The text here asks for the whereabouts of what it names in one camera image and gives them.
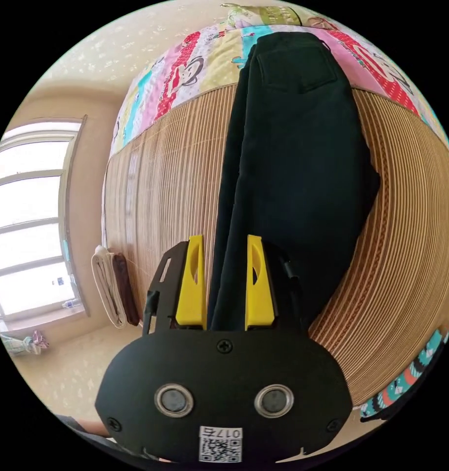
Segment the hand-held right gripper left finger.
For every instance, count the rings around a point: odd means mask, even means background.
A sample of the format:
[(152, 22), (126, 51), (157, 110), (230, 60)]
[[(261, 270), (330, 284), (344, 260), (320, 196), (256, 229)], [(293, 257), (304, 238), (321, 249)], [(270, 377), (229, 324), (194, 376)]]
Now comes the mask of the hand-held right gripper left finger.
[(175, 321), (181, 328), (206, 328), (203, 235), (188, 240)]

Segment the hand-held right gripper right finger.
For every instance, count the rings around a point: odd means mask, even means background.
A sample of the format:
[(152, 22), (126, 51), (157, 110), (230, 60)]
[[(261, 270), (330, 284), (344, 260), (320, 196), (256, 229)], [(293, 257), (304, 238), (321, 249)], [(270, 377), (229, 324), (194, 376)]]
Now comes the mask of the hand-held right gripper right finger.
[(270, 328), (275, 319), (267, 262), (262, 238), (247, 241), (245, 328)]

